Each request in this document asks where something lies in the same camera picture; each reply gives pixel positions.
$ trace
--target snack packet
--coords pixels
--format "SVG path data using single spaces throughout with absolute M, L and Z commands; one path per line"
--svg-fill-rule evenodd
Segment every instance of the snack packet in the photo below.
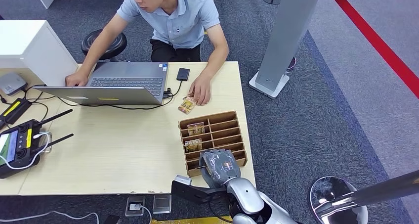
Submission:
M 188 124 L 189 136 L 198 135 L 205 133 L 204 123 Z
M 198 150 L 202 150 L 202 139 L 195 139 L 195 140 L 191 140 L 191 141 L 186 141 L 185 142 L 185 152 L 193 152 L 193 151 L 198 151 Z
M 186 97 L 183 99 L 182 104 L 177 109 L 185 114 L 189 114 L 195 105 L 196 101 L 192 97 Z

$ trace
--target man's arm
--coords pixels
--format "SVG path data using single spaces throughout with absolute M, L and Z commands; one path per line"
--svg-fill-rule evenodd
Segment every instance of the man's arm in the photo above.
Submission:
M 221 25 L 214 25 L 207 29 L 209 40 L 214 46 L 214 51 L 208 59 L 208 64 L 201 74 L 207 75 L 211 78 L 220 70 L 228 55 L 228 44 L 225 39 L 224 32 Z
M 67 76 L 67 86 L 86 85 L 88 76 L 97 60 L 99 60 L 108 49 L 109 45 L 111 45 L 118 34 L 120 34 L 127 25 L 127 21 L 122 19 L 118 14 L 115 14 L 91 45 L 80 69 L 76 73 Z
M 99 60 L 99 58 L 109 48 L 109 45 L 111 45 L 111 43 L 127 25 L 128 22 L 122 19 L 118 14 L 115 14 L 92 43 L 80 70 L 89 74 L 97 60 Z
M 207 66 L 192 83 L 189 94 L 194 95 L 197 105 L 204 105 L 211 99 L 211 79 L 220 70 L 228 55 L 228 44 L 220 24 L 207 29 L 209 40 L 214 51 L 208 59 Z

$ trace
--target laptop sticker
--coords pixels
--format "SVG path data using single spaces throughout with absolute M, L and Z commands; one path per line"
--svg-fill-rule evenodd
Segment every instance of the laptop sticker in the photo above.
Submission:
M 84 96 L 67 96 L 69 99 L 89 99 L 87 97 Z

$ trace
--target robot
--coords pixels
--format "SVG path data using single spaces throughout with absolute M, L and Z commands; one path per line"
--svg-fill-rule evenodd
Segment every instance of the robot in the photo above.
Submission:
M 201 152 L 199 167 L 209 188 L 191 185 L 191 179 L 176 176 L 171 193 L 197 204 L 228 196 L 233 224 L 256 224 L 262 217 L 264 224 L 298 224 L 287 211 L 259 192 L 241 177 L 240 168 L 230 150 L 214 149 Z

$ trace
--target black stool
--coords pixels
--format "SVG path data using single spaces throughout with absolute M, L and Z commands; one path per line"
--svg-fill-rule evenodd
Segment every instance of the black stool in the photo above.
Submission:
M 82 42 L 82 51 L 85 55 L 89 52 L 90 46 L 102 30 L 96 30 L 88 34 Z M 111 43 L 106 52 L 100 57 L 99 60 L 109 59 L 111 62 L 116 62 L 116 56 L 120 54 L 126 48 L 126 37 L 123 33 L 120 33 L 115 40 Z

